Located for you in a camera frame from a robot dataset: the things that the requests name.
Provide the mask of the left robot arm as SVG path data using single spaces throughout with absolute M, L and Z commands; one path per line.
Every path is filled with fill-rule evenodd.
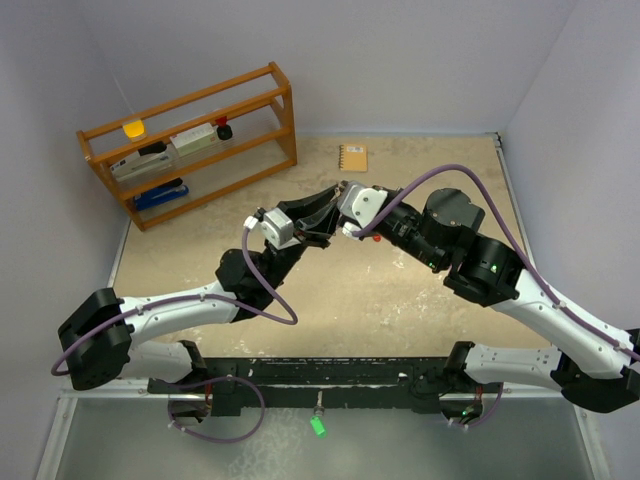
M 329 246 L 339 217 L 337 193 L 331 186 L 249 216 L 239 248 L 224 252 L 209 284 L 151 297 L 119 297 L 111 288 L 93 292 L 59 327 L 62 354 L 52 374 L 68 377 L 77 391 L 129 377 L 198 390 L 206 378 L 198 347 L 160 337 L 255 317 L 297 325 L 298 314 L 278 289 L 308 248 Z

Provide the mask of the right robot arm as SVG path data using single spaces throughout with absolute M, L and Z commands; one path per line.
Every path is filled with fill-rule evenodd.
M 598 319 L 551 288 L 513 247 L 480 233 L 484 210 L 458 189 L 431 193 L 421 211 L 376 188 L 362 203 L 381 216 L 373 232 L 435 273 L 456 296 L 509 316 L 549 342 L 501 349 L 455 344 L 445 366 L 456 391 L 517 383 L 559 392 L 589 411 L 610 413 L 639 400 L 639 333 Z

